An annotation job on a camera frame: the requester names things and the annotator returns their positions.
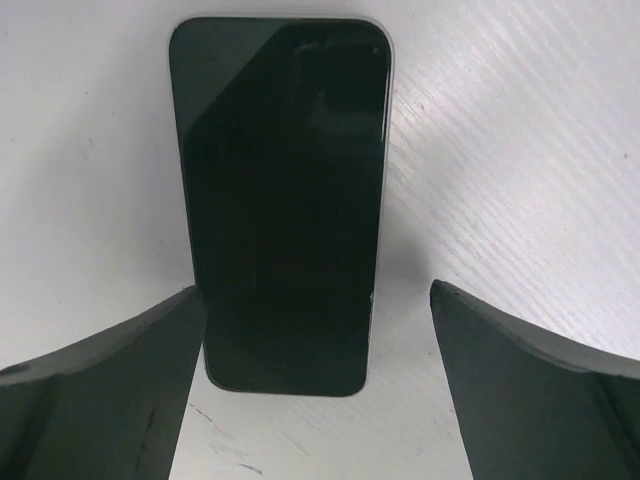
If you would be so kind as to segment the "black smartphone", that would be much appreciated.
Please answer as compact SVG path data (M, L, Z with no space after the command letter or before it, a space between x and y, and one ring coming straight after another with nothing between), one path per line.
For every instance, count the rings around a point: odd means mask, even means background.
M347 397L366 381L392 51L361 19L196 17L169 42L207 375Z

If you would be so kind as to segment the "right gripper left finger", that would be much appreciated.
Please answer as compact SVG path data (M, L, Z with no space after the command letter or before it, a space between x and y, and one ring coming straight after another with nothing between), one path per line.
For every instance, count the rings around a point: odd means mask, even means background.
M189 287L1 372L4 479L169 477L205 327Z

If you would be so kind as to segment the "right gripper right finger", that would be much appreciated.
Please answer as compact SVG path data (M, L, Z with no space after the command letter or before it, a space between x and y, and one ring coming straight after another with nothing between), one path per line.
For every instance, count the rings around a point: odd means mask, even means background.
M638 361L448 282L433 282L430 306L474 478L638 478Z

